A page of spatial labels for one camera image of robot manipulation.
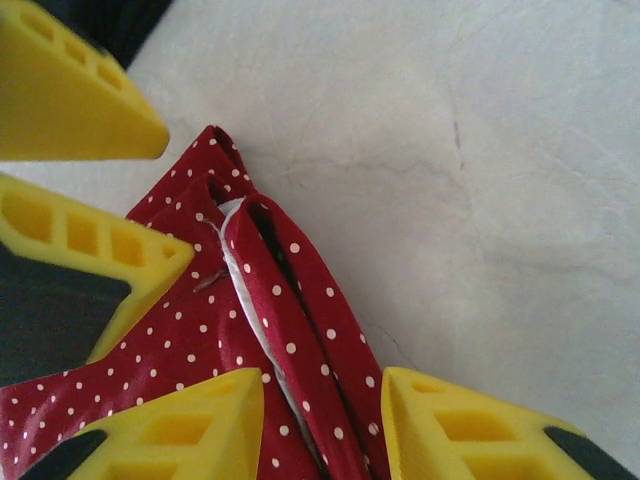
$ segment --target fabric fold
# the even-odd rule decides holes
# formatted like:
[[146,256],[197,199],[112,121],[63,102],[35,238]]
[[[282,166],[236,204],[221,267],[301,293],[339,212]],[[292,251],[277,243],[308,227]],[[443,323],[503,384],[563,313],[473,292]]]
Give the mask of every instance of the fabric fold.
[[263,372],[259,479],[388,479],[380,368],[317,251],[256,191],[231,138],[207,127],[128,218],[196,255],[104,359],[0,389],[6,479],[90,422],[243,367]]

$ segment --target yellow plastic piece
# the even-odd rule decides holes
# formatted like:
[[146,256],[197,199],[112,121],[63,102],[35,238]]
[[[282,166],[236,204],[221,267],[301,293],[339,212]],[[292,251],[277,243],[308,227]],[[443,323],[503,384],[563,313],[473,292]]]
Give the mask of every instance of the yellow plastic piece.
[[227,373],[92,423],[108,438],[69,480],[254,480],[260,370]]
[[413,370],[385,370],[382,419],[394,480],[591,480],[543,431],[575,427]]
[[122,68],[25,0],[0,0],[0,159],[157,158],[169,132]]
[[126,281],[89,361],[103,358],[189,265],[191,245],[0,174],[0,242],[14,255]]

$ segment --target crack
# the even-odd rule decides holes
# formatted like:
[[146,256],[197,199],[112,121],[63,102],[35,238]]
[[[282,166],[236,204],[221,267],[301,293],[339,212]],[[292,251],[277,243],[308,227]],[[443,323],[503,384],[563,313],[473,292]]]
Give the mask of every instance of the crack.
[[366,316],[362,315],[360,312],[356,312],[356,313],[358,318],[362,319],[362,323],[364,325],[367,325],[369,327],[373,327],[379,330],[386,338],[388,338],[391,341],[391,343],[393,343],[393,345],[396,347],[396,351],[398,352],[398,354],[402,357],[402,359],[405,362],[407,362],[407,364],[411,368],[413,368],[414,370],[419,370],[418,366],[414,363],[414,361],[411,360],[409,355],[407,355],[405,351],[402,349],[402,347],[400,346],[400,343],[398,343],[398,341],[382,325],[372,322]]

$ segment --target white surface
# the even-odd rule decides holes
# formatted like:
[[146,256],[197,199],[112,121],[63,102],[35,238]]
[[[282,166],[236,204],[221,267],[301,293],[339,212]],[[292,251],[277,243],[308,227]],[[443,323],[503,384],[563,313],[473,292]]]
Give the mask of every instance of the white surface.
[[640,473],[639,58],[638,0],[177,0],[130,72],[162,160],[1,168],[124,213],[218,123],[384,365]]

